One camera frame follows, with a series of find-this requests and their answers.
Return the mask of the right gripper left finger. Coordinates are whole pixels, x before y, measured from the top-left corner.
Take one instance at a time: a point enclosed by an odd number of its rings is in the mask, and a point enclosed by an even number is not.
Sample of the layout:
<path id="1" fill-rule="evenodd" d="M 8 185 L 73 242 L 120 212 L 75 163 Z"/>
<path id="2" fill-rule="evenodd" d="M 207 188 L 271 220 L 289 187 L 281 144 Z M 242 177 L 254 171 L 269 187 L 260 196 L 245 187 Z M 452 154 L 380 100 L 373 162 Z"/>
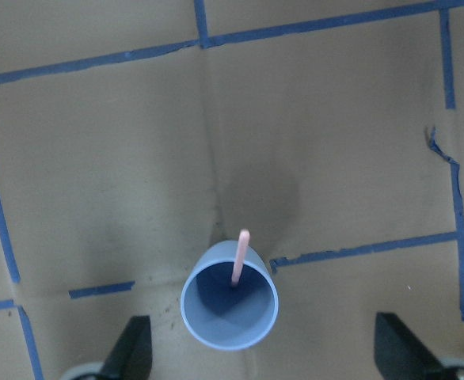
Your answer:
<path id="1" fill-rule="evenodd" d="M 100 379 L 143 380 L 150 377 L 153 348 L 150 316 L 134 316 L 99 370 Z"/>

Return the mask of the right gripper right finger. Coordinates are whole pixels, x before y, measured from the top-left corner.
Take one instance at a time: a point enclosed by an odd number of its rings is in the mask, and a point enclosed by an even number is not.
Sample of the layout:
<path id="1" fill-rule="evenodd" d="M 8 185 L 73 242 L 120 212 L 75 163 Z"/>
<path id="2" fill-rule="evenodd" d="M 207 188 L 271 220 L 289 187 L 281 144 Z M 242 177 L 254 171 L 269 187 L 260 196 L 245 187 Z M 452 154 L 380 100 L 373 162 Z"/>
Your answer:
<path id="1" fill-rule="evenodd" d="M 383 379 L 440 379 L 443 365 L 395 313 L 375 316 L 374 361 Z"/>

